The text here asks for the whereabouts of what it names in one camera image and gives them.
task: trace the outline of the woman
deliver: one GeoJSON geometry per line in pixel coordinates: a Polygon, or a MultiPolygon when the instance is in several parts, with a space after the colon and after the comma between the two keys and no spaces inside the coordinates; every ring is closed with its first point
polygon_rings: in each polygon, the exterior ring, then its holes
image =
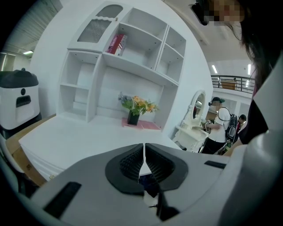
{"type": "MultiPolygon", "coordinates": [[[[260,89],[274,68],[282,51],[280,15],[282,7],[278,2],[262,3],[256,0],[198,0],[204,14],[210,20],[222,21],[232,29],[233,22],[240,22],[241,43],[255,65],[255,88],[253,96],[260,89]]],[[[233,150],[268,130],[267,124],[254,101],[248,120],[239,133],[238,141],[225,153],[230,156],[233,150]]]]}

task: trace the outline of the railing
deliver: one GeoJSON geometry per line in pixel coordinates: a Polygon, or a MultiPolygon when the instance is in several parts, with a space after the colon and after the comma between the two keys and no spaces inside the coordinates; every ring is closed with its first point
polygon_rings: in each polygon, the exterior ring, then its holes
{"type": "Polygon", "coordinates": [[[236,90],[245,93],[253,93],[255,80],[249,77],[212,75],[212,84],[214,88],[236,90]]]}

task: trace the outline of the cabinet door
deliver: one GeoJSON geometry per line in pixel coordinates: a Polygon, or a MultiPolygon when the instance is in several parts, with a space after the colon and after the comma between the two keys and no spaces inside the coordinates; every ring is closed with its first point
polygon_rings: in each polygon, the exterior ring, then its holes
{"type": "Polygon", "coordinates": [[[116,2],[102,3],[80,26],[68,49],[102,53],[112,41],[120,21],[131,9],[116,2]]]}

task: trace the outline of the flower vase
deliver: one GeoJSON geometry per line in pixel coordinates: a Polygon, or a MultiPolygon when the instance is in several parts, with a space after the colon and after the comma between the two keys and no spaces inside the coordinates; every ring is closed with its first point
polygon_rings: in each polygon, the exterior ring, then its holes
{"type": "Polygon", "coordinates": [[[137,125],[139,117],[140,117],[140,115],[133,115],[133,112],[130,111],[129,116],[128,116],[128,124],[129,125],[137,125]]]}

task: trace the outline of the ceiling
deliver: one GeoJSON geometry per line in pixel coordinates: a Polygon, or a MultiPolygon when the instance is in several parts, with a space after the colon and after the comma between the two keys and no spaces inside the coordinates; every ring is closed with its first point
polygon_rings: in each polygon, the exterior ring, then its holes
{"type": "MultiPolygon", "coordinates": [[[[249,60],[245,49],[226,26],[218,26],[213,22],[203,26],[191,10],[190,4],[195,0],[162,0],[171,7],[188,25],[199,42],[207,62],[221,60],[249,60]]],[[[235,25],[235,31],[240,36],[240,25],[235,25]]]]}
{"type": "Polygon", "coordinates": [[[38,0],[15,26],[3,50],[20,54],[34,50],[43,31],[61,8],[59,0],[38,0]]]}

